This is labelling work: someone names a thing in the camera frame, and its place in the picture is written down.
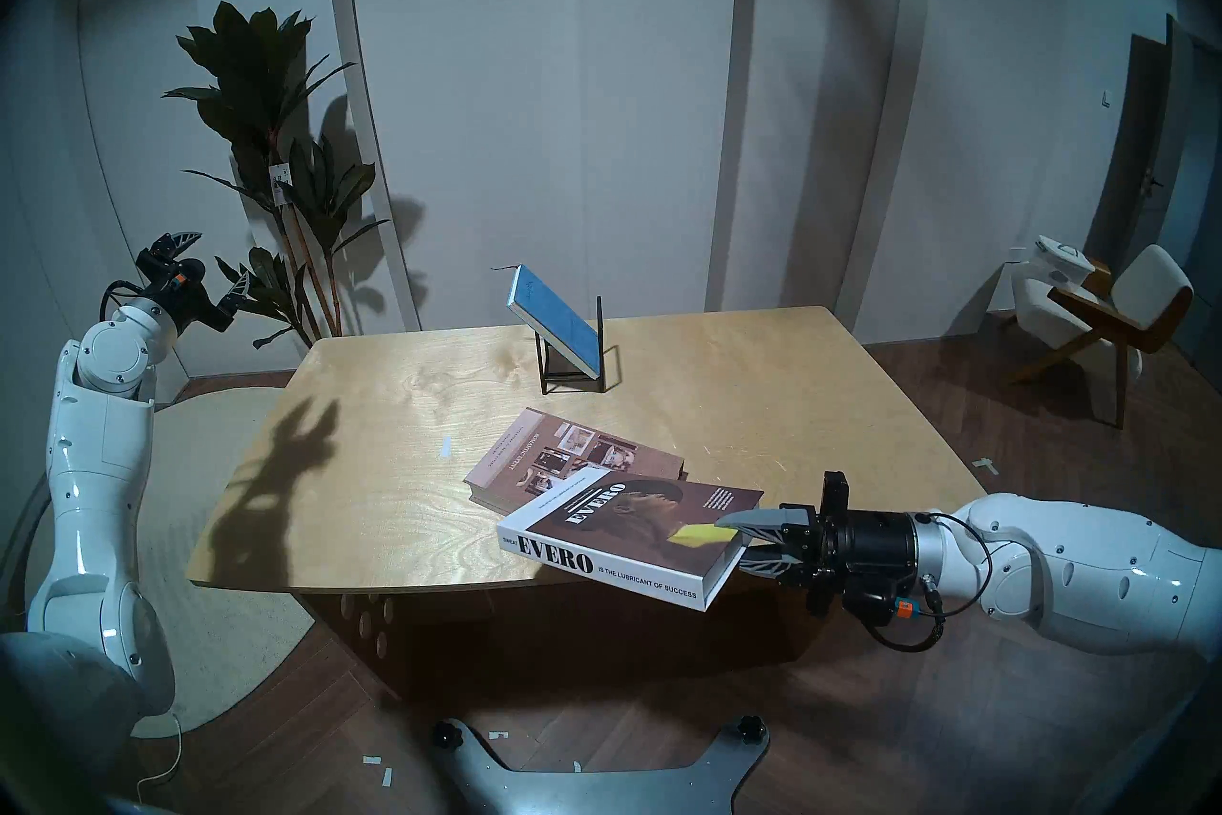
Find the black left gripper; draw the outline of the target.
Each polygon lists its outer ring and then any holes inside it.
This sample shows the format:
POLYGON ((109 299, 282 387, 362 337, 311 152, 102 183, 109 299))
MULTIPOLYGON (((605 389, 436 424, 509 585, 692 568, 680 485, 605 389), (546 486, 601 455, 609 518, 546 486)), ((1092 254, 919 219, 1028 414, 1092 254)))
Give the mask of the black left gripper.
POLYGON ((138 296, 152 301, 166 314, 178 334, 185 334, 194 324, 224 334, 232 325, 233 316, 251 302, 251 271, 241 269, 229 292, 214 304, 203 283, 204 263, 185 257, 200 236, 199 231, 166 232, 158 238, 158 246, 139 250, 136 266, 148 285, 138 296))

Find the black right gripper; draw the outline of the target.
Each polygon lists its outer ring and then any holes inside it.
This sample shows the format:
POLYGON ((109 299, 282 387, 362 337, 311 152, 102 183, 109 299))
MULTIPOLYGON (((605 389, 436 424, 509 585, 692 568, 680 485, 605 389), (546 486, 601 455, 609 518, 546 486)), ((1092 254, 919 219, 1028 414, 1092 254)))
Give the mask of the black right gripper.
POLYGON ((910 514, 852 510, 841 472, 822 475, 819 507, 782 503, 726 514, 716 527, 780 544, 752 545, 739 569, 807 591, 807 609, 826 615, 833 598, 862 623, 910 616, 902 605, 916 582, 916 533, 910 514))

